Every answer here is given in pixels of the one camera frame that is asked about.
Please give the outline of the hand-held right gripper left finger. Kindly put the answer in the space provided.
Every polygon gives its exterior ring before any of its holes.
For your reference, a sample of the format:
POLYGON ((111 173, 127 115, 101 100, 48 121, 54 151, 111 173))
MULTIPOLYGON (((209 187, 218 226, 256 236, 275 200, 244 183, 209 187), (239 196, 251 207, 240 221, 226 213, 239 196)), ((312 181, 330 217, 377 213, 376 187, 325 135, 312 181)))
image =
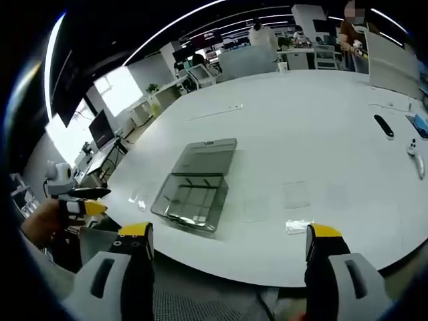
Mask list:
POLYGON ((152 223, 127 225, 82 266, 62 304, 74 320, 154 320, 153 261, 152 223))

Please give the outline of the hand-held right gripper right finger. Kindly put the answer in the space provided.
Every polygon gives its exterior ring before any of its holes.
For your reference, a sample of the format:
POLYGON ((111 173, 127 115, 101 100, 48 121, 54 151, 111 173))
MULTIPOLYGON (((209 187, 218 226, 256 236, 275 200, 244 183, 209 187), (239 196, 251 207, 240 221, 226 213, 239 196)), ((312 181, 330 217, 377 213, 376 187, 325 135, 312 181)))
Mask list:
POLYGON ((307 226, 304 282, 306 320, 378 320, 392 305, 382 275, 327 225, 307 226))

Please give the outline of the person's left hand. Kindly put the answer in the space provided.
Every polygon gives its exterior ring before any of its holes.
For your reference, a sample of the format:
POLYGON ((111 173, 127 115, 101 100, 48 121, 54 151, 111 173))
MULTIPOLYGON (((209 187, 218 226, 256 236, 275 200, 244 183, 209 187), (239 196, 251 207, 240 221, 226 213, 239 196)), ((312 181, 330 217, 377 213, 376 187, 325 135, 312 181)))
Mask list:
POLYGON ((21 224, 20 229, 36 247, 46 247, 57 234, 67 227, 79 227, 85 224, 85 221, 70 219, 63 214, 57 199, 46 199, 21 224))

